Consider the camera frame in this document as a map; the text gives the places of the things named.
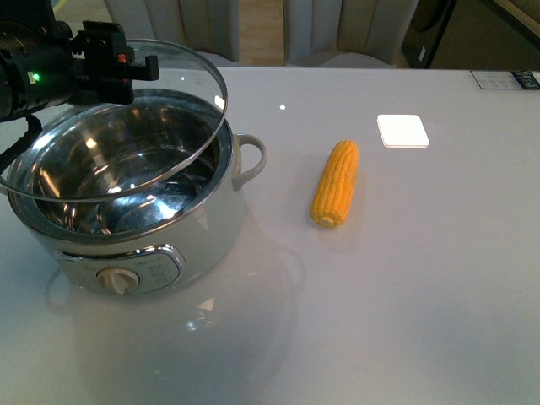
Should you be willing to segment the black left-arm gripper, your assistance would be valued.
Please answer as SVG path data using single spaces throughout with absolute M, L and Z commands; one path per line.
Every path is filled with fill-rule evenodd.
M 134 100 L 134 80 L 159 79 L 158 58 L 149 55 L 136 62 L 119 24 L 86 20 L 70 46 L 76 78 L 71 105 L 128 105 Z

